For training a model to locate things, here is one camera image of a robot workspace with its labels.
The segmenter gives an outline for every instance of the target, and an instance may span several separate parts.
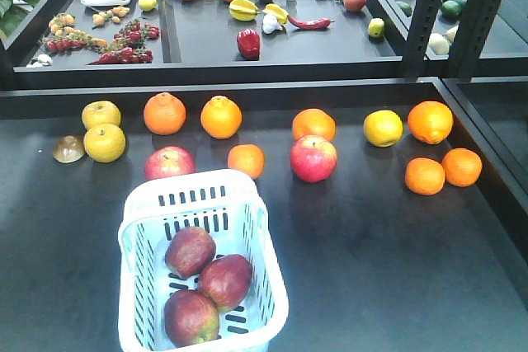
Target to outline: white plastic basket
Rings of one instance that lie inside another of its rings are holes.
[[[180,280],[163,257],[177,230],[201,226],[217,255],[239,253],[252,263],[247,297],[220,314],[218,340],[176,349],[168,339],[163,306],[170,293],[195,289],[197,276]],[[124,352],[266,351],[288,316],[288,298],[267,228],[267,210],[250,177],[223,169],[143,183],[125,201],[121,249],[119,338]]]

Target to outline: tangerine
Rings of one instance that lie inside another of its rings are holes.
[[[405,185],[421,195],[434,195],[444,187],[446,174],[442,165],[430,158],[416,157],[405,170]]]
[[[148,99],[143,110],[143,119],[153,134],[175,134],[185,123],[186,107],[169,92],[160,92]]]
[[[479,155],[467,148],[453,148],[442,159],[445,179],[452,185],[467,187],[472,185],[482,171]]]
[[[242,123],[242,111],[228,97],[213,96],[201,110],[201,126],[216,139],[227,139],[235,135]]]
[[[295,140],[305,135],[318,135],[331,142],[336,136],[336,122],[321,109],[305,109],[294,117],[292,131]]]
[[[453,128],[453,113],[441,102],[424,101],[411,109],[407,125],[416,139],[438,144],[447,138]]]
[[[266,156],[256,144],[239,144],[229,150],[228,168],[237,169],[257,179],[264,171]]]

